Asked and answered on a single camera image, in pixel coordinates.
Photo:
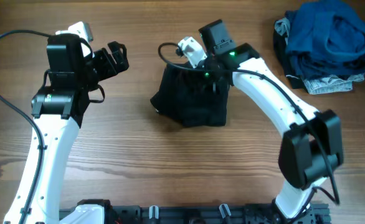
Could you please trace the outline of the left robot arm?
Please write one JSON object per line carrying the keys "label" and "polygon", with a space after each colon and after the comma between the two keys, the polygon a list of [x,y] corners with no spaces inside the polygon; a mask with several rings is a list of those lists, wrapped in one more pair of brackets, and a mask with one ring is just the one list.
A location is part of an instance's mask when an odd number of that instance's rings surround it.
{"label": "left robot arm", "polygon": [[83,53],[87,41],[77,34],[47,40],[49,69],[32,99],[34,130],[26,165],[5,223],[58,223],[67,160],[82,126],[89,92],[99,82],[128,69],[127,50],[118,42]]}

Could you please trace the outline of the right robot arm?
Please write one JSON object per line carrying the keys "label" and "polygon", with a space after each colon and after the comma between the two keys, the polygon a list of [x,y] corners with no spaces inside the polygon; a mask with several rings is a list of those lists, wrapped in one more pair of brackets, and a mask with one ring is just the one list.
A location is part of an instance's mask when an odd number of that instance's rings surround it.
{"label": "right robot arm", "polygon": [[236,45],[222,20],[201,27],[205,75],[225,75],[251,98],[281,134],[278,166],[283,187],[271,205],[254,211],[274,223],[328,223],[327,204],[312,203],[317,193],[340,203],[334,178],[343,164],[341,121],[331,110],[318,111],[289,90],[249,44]]}

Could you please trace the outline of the black t-shirt with logo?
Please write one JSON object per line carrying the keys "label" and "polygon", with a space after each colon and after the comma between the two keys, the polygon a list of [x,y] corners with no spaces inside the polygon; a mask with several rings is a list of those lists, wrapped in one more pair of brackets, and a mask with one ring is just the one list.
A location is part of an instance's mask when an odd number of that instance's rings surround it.
{"label": "black t-shirt with logo", "polygon": [[184,127],[225,126],[229,83],[200,72],[167,65],[158,92],[150,99],[156,111]]}

